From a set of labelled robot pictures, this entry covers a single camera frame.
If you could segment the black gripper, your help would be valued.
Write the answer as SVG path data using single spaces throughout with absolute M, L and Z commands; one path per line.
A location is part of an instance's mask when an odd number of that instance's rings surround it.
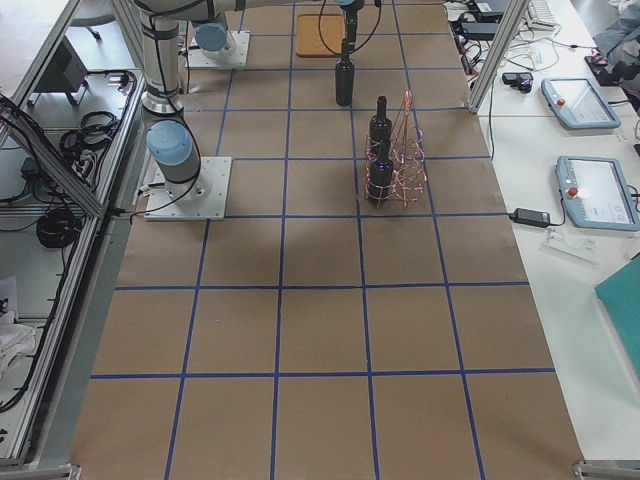
M 347 42 L 348 50 L 354 50 L 356 48 L 359 10 L 360 10 L 359 4 L 350 4 L 350 5 L 343 6 L 345 29 L 346 29 L 346 42 Z

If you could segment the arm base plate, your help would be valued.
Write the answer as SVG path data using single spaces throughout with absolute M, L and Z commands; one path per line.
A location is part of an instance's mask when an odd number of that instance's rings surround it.
M 251 34 L 200 25 L 189 46 L 187 59 L 196 70 L 244 70 Z
M 203 157 L 194 186 L 167 183 L 160 167 L 150 190 L 144 218 L 152 221 L 223 220 L 232 169 L 231 157 Z

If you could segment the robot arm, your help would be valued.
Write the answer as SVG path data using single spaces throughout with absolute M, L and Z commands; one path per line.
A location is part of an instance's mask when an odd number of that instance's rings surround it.
M 142 98 L 145 123 L 164 119 L 183 121 L 179 99 L 179 23 L 192 24 L 199 51 L 214 65 L 232 68 L 232 59 L 241 49 L 238 40 L 249 39 L 246 32 L 232 33 L 226 14 L 246 9 L 277 6 L 277 1 L 136 1 L 143 41 L 143 72 L 146 92 Z
M 196 45 L 208 58 L 228 57 L 235 52 L 236 42 L 228 30 L 226 14 L 219 11 L 214 1 L 207 1 L 206 8 L 205 19 L 191 21 Z

